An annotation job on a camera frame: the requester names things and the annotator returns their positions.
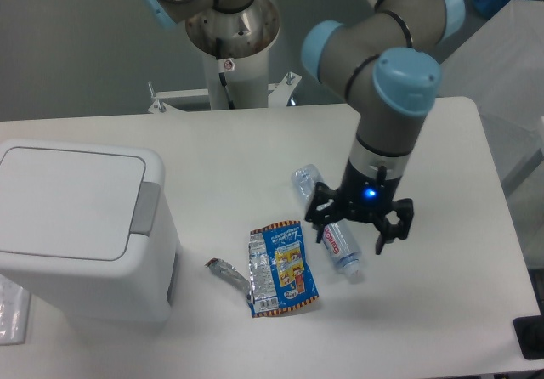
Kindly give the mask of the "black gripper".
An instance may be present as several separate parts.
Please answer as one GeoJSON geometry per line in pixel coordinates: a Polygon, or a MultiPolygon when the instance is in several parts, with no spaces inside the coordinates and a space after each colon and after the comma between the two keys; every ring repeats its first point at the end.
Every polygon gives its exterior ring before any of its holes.
{"type": "Polygon", "coordinates": [[[414,218],[411,198],[394,201],[402,177],[387,179],[386,167],[381,166],[371,177],[361,173],[348,160],[338,189],[317,182],[304,211],[304,220],[316,231],[316,242],[321,243],[325,228],[337,220],[372,223],[380,235],[375,253],[395,239],[406,240],[414,218]],[[398,222],[392,224],[388,215],[394,212],[398,222]]]}

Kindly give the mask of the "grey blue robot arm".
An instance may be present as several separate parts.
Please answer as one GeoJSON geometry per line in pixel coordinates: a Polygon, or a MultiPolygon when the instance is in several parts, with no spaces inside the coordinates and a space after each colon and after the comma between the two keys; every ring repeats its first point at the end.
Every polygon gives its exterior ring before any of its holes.
{"type": "MultiPolygon", "coordinates": [[[[305,218],[318,232],[344,219],[378,230],[376,248],[405,239],[414,216],[409,198],[394,195],[441,81],[428,48],[458,31],[463,0],[367,0],[372,17],[347,27],[316,25],[305,37],[306,71],[360,114],[337,189],[318,183],[305,218]]],[[[266,69],[242,61],[264,54],[280,21],[269,0],[145,0],[166,28],[184,24],[210,63],[207,87],[215,110],[265,106],[266,69]]]]}

